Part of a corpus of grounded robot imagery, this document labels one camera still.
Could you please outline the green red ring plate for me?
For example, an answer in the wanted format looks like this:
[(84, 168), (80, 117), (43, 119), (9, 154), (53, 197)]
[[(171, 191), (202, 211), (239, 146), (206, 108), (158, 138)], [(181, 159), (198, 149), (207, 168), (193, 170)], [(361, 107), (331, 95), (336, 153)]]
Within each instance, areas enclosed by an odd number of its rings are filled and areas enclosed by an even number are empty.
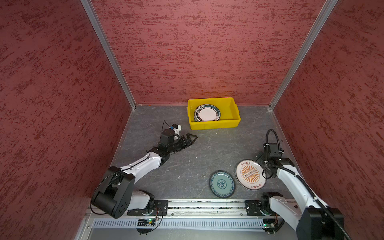
[(204, 104), (195, 109), (194, 120), (195, 122), (210, 122), (218, 121), (221, 118), (220, 110), (209, 104)]

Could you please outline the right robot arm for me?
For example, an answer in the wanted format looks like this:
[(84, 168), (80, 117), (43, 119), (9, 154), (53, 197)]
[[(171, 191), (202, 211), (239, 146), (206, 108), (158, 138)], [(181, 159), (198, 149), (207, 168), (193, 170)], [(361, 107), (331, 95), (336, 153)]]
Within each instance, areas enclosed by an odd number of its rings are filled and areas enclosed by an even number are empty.
[(278, 193), (264, 193), (260, 200), (263, 214), (277, 214), (291, 226), (299, 240), (349, 240), (344, 216), (337, 208), (324, 202), (301, 177), (289, 158), (283, 157), (278, 143), (264, 144), (263, 171), (268, 177), (280, 179), (294, 203)]

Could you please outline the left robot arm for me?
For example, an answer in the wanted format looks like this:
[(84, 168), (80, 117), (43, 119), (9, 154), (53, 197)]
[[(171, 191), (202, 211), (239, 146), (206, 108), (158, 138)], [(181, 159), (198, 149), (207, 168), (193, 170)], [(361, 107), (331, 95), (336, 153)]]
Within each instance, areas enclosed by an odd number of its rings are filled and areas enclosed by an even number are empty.
[(171, 154), (190, 147), (198, 139), (194, 134), (181, 135), (180, 132), (180, 125), (172, 125), (162, 131), (158, 145), (144, 157), (121, 168), (109, 167), (91, 197), (90, 209), (96, 207), (102, 211), (101, 215), (114, 219), (132, 210), (151, 215), (156, 210), (154, 195), (144, 190), (135, 191), (135, 184), (165, 164)]

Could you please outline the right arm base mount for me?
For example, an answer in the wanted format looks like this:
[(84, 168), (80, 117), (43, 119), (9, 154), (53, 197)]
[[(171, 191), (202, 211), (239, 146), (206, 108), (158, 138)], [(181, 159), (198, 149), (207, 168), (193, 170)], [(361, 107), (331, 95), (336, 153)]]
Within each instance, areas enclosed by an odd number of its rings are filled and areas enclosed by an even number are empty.
[(270, 209), (270, 199), (278, 196), (263, 196), (260, 200), (245, 200), (245, 210), (248, 217), (274, 217), (276, 215)]

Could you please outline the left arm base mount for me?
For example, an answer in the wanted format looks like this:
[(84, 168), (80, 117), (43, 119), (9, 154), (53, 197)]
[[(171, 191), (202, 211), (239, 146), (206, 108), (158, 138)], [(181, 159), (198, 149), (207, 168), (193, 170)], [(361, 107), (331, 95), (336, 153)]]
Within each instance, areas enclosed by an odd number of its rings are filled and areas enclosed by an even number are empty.
[(148, 206), (144, 209), (128, 210), (127, 215), (139, 217), (163, 217), (167, 215), (168, 205), (168, 200), (150, 200)]

